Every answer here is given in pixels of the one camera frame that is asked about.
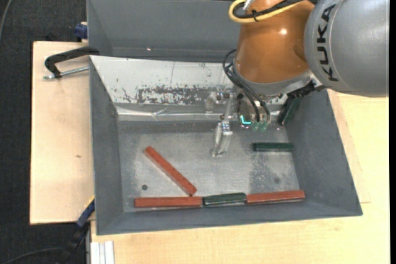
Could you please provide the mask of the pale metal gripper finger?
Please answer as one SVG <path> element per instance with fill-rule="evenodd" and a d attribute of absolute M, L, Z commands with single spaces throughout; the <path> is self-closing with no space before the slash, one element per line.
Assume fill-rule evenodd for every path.
<path fill-rule="evenodd" d="M 212 157 L 217 157 L 222 154 L 223 152 L 222 141 L 223 141 L 223 124 L 219 122 L 214 132 L 214 146 L 210 151 Z"/>
<path fill-rule="evenodd" d="M 221 124 L 221 134 L 220 134 L 220 154 L 227 152 L 228 147 L 231 142 L 231 137 L 233 136 L 233 131 L 229 123 Z"/>

